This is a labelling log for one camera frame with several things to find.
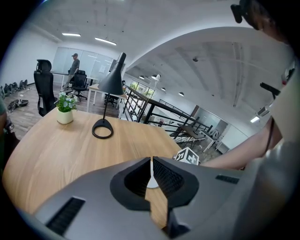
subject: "potted plant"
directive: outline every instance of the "potted plant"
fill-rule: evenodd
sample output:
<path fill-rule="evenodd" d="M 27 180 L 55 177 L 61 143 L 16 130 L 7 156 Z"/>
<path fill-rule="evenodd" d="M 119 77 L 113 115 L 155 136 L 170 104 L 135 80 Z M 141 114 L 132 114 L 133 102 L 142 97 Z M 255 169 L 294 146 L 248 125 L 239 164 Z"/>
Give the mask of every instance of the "potted plant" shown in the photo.
<path fill-rule="evenodd" d="M 76 109 L 77 96 L 70 98 L 65 92 L 59 94 L 57 106 L 57 121 L 61 124 L 68 124 L 73 121 L 72 110 Z"/>

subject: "white flower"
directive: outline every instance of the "white flower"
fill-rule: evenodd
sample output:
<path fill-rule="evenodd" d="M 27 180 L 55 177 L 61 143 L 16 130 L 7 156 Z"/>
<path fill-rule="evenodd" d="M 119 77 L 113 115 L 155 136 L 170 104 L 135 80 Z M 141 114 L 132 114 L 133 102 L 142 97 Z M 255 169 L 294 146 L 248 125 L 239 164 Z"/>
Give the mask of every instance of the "white flower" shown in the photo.
<path fill-rule="evenodd" d="M 74 101 L 77 102 L 78 101 L 78 97 L 76 95 L 73 95 Z"/>

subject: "pants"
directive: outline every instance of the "pants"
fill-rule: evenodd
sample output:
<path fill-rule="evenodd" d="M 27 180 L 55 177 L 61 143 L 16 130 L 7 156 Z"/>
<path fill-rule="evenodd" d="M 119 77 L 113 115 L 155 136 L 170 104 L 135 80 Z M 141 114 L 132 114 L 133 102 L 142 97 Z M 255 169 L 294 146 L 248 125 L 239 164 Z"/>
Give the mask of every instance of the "pants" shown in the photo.
<path fill-rule="evenodd" d="M 74 77 L 74 75 L 69 75 L 69 76 L 67 77 L 67 82 L 66 82 L 66 84 L 62 87 L 62 89 L 63 89 L 64 91 L 67 90 L 67 87 L 69 86 L 69 83 L 70 83 L 72 77 Z"/>

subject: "fluorescent light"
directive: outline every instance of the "fluorescent light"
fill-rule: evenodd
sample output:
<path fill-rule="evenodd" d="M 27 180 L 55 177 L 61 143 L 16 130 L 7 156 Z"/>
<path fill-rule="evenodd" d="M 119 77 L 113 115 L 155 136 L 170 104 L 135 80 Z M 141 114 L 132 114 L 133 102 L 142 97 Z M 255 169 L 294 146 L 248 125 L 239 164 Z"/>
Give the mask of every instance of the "fluorescent light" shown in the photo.
<path fill-rule="evenodd" d="M 257 120 L 259 120 L 259 117 L 255 117 L 251 120 L 252 123 L 256 122 Z"/>
<path fill-rule="evenodd" d="M 80 34 L 75 34 L 75 33 L 63 33 L 62 35 L 64 36 L 75 36 L 75 37 L 81 37 Z"/>
<path fill-rule="evenodd" d="M 105 43 L 109 43 L 109 44 L 112 44 L 112 45 L 117 45 L 116 43 L 113 43 L 113 42 L 110 42 L 110 41 L 107 41 L 107 40 L 104 40 L 104 39 L 100 39 L 100 38 L 95 38 L 96 40 L 98 40 L 98 41 L 101 41 L 101 42 L 105 42 Z"/>

